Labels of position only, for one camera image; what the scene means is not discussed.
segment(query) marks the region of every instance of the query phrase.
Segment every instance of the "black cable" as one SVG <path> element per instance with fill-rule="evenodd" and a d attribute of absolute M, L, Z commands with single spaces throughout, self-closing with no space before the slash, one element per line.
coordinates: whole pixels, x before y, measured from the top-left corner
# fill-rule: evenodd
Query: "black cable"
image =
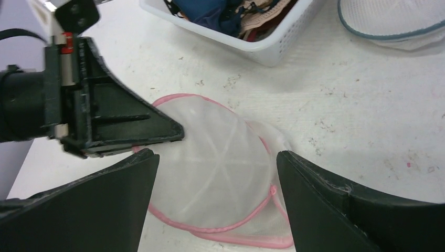
<path fill-rule="evenodd" d="M 19 36 L 33 37 L 33 38 L 40 39 L 41 41 L 45 42 L 46 44 L 48 43 L 44 38 L 42 38 L 37 33 L 33 33 L 32 31 L 28 31 L 25 29 L 12 28 L 12 29 L 6 29 L 3 31 L 0 31 L 0 40 L 7 39 L 7 38 L 13 38 L 13 37 L 19 37 Z"/>

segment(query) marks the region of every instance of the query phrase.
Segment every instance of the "white mesh bag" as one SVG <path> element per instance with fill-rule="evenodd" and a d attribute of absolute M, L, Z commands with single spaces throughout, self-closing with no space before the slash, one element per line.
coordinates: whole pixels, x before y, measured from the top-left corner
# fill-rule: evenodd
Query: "white mesh bag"
<path fill-rule="evenodd" d="M 149 146 L 161 156 L 149 211 L 200 238 L 291 247 L 276 167 L 278 152 L 290 149 L 283 135 L 195 94 L 153 105 L 179 122 L 185 137 Z"/>
<path fill-rule="evenodd" d="M 444 0 L 338 0 L 351 33 L 392 48 L 414 50 L 445 37 Z"/>

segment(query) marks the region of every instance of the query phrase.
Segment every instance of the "white table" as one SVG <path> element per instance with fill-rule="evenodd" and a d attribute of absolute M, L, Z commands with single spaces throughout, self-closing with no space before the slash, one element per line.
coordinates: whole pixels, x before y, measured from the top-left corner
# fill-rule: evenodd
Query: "white table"
<path fill-rule="evenodd" d="M 380 48 L 344 30 L 334 2 L 276 68 L 160 20 L 137 0 L 101 5 L 102 19 L 85 35 L 150 102 L 178 92 L 210 97 L 275 125 L 295 152 L 327 170 L 390 194 L 445 202 L 445 45 L 410 54 Z M 9 197 L 29 197 L 128 155 L 80 160 L 37 139 Z M 140 251 L 268 250 L 201 240 L 148 214 Z"/>

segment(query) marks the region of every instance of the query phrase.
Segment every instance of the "laundry basket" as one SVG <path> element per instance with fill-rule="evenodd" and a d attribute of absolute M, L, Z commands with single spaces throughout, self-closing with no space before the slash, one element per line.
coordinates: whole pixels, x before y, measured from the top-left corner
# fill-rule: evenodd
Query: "laundry basket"
<path fill-rule="evenodd" d="M 280 62 L 289 46 L 303 33 L 325 2 L 326 0 L 298 0 L 273 33 L 258 42 L 247 42 L 175 17 L 162 0 L 140 0 L 139 3 L 149 13 L 217 41 L 262 65 L 273 67 Z"/>

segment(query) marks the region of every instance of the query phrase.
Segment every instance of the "screw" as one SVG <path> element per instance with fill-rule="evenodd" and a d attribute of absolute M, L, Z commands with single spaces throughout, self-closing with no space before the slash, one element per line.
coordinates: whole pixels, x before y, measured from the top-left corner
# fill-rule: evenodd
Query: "screw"
<path fill-rule="evenodd" d="M 80 11 L 79 5 L 74 4 L 74 5 L 71 7 L 71 13 L 73 13 L 73 14 L 79 14 L 79 11 Z"/>
<path fill-rule="evenodd" d="M 77 24 L 80 27 L 85 26 L 87 24 L 87 20 L 85 18 L 81 18 L 81 19 L 79 19 L 79 21 L 77 21 Z"/>

